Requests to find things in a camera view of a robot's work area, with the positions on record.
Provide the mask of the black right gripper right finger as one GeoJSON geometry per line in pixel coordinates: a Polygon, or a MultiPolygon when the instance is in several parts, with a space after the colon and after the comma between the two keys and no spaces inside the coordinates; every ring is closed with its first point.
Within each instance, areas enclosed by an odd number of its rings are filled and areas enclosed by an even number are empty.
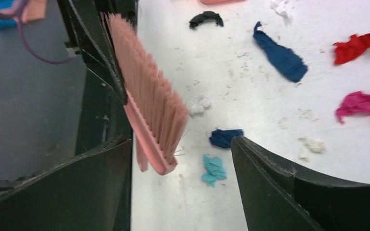
{"type": "Polygon", "coordinates": [[[231,153],[251,231],[370,231],[370,184],[332,177],[244,136],[231,153]]]}

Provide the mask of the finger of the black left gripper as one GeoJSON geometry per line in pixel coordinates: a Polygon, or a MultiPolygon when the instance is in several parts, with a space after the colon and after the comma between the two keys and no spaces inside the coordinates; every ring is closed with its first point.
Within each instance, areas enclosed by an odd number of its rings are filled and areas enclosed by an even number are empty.
{"type": "Polygon", "coordinates": [[[107,13],[119,13],[115,0],[66,0],[74,37],[87,67],[94,66],[107,76],[119,101],[127,104],[124,80],[111,36],[106,28],[107,13]]]}

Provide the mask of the pink dustpan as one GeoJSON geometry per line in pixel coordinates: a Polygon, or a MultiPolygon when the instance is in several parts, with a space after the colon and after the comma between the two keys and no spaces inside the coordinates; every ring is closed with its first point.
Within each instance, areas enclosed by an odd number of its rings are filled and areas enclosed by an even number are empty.
{"type": "Polygon", "coordinates": [[[224,4],[224,3],[231,3],[231,2],[240,2],[244,0],[199,0],[199,1],[205,5],[216,5],[216,4],[224,4]]]}

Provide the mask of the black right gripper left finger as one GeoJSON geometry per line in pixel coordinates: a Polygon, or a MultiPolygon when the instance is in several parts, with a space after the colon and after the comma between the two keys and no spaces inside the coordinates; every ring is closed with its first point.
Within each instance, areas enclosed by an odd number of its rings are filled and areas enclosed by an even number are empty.
{"type": "Polygon", "coordinates": [[[0,231],[128,231],[132,140],[16,180],[0,180],[0,231]]]}

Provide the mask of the pink hand broom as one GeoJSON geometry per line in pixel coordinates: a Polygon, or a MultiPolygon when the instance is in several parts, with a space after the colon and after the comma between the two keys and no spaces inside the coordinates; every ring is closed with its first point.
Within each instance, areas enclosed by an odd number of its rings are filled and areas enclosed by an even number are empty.
{"type": "Polygon", "coordinates": [[[124,110],[135,133],[137,162],[160,175],[177,166],[174,152],[188,121],[188,109],[170,81],[147,53],[130,22],[120,14],[105,14],[115,56],[124,79],[124,110]]]}

